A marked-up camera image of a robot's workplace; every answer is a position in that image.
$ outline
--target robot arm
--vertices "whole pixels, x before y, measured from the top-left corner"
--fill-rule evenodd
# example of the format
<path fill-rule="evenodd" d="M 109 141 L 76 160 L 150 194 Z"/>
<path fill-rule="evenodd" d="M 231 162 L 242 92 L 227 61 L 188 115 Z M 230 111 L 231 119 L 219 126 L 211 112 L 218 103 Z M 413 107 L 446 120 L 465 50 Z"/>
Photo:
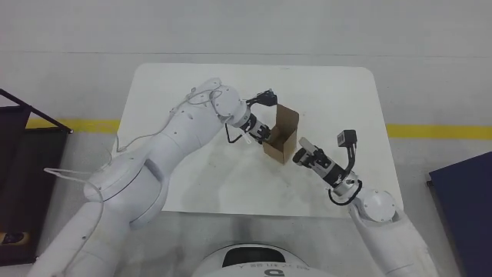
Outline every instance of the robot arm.
<path fill-rule="evenodd" d="M 226 123 L 258 142 L 268 139 L 270 129 L 251 113 L 255 102 L 274 105 L 277 97 L 270 90 L 241 100 L 219 78 L 193 88 L 171 110 L 159 133 L 138 149 L 117 156 L 89 179 L 100 193 L 85 186 L 89 202 L 53 240 L 28 277 L 113 275 L 128 233 L 161 211 L 171 173 L 187 155 L 209 143 Z"/>
<path fill-rule="evenodd" d="M 355 131 L 344 131 L 338 136 L 339 146 L 347 146 L 344 140 L 345 135 L 350 135 L 348 132 L 354 135 L 352 145 L 357 141 Z M 362 187 L 362 181 L 351 171 L 355 155 L 351 158 L 349 154 L 349 167 L 343 169 L 307 139 L 301 138 L 299 143 L 302 148 L 295 154 L 294 162 L 314 170 L 339 199 L 347 199 L 336 202 L 329 193 L 335 204 L 349 206 L 350 216 L 367 249 L 386 276 L 438 277 L 427 244 L 396 206 L 393 196 Z"/>

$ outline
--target navy blue panel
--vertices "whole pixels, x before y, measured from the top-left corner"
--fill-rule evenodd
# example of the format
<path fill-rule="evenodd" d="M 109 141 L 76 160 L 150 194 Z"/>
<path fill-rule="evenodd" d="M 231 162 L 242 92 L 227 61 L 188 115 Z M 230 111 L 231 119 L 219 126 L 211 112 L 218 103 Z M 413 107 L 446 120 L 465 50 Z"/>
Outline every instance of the navy blue panel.
<path fill-rule="evenodd" d="M 467 277 L 491 277 L 492 152 L 430 177 Z"/>

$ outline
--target yellow floor line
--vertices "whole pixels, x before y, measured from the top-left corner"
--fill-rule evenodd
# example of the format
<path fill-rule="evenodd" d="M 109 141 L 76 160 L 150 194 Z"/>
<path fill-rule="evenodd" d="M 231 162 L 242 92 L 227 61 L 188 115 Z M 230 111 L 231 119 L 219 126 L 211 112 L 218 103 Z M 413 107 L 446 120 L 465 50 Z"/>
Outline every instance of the yellow floor line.
<path fill-rule="evenodd" d="M 75 132 L 116 133 L 120 120 L 59 119 Z M 31 118 L 27 128 L 53 126 L 40 118 Z M 492 140 L 492 126 L 479 125 L 408 125 L 386 124 L 390 138 L 409 139 L 482 139 Z"/>
<path fill-rule="evenodd" d="M 90 120 L 80 118 L 60 118 L 60 123 L 67 125 L 74 132 L 116 133 L 120 120 Z M 42 118 L 30 118 L 27 128 L 46 128 L 54 126 Z"/>
<path fill-rule="evenodd" d="M 386 124 L 391 138 L 492 140 L 492 126 Z"/>

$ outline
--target white tabletop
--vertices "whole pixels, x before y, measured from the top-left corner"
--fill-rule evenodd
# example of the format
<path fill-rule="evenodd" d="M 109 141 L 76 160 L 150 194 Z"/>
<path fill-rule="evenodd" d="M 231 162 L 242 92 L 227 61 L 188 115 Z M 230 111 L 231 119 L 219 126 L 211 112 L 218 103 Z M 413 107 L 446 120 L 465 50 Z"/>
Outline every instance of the white tabletop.
<path fill-rule="evenodd" d="M 365 68 L 144 64 L 135 72 L 118 130 L 122 145 L 159 130 L 169 109 L 211 77 L 234 86 L 242 98 L 272 88 L 279 103 L 299 112 L 298 138 L 306 137 L 342 167 L 347 152 L 337 147 L 336 137 L 355 129 L 354 171 L 364 186 L 389 191 L 403 208 L 376 84 Z M 256 105 L 252 111 L 273 127 L 275 107 Z M 238 131 L 232 128 L 231 134 Z M 346 208 L 330 202 L 315 173 L 293 162 L 281 165 L 255 143 L 230 145 L 225 131 L 175 169 L 163 210 L 347 217 Z"/>

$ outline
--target open cardboard box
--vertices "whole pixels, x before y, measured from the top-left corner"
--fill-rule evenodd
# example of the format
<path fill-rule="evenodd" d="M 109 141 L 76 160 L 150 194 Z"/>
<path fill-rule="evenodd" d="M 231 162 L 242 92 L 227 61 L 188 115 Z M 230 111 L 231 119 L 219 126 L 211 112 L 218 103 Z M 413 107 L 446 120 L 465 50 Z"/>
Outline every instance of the open cardboard box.
<path fill-rule="evenodd" d="M 299 114 L 283 105 L 277 105 L 275 126 L 271 139 L 263 142 L 263 151 L 276 161 L 285 164 L 294 154 L 298 142 Z"/>

